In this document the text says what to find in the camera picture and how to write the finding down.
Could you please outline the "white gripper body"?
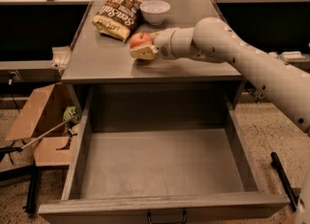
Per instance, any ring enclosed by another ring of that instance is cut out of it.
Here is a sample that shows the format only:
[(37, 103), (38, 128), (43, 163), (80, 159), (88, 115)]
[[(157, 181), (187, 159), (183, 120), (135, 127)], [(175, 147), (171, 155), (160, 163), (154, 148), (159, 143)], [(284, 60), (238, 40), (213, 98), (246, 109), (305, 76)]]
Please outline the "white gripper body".
[(160, 31), (155, 35), (154, 46), (158, 52), (158, 55), (166, 60), (174, 60), (175, 55), (173, 54), (171, 47), (171, 39), (175, 29), (167, 29)]

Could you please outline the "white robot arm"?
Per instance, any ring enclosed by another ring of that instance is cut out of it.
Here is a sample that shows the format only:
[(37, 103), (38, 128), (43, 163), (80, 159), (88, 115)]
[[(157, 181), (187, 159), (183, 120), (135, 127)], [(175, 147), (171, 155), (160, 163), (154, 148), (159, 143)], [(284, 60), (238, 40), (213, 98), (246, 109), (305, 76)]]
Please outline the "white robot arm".
[(310, 132), (310, 75), (250, 46), (220, 18), (207, 17), (190, 28), (138, 32), (129, 46), (135, 59), (227, 62), (301, 131)]

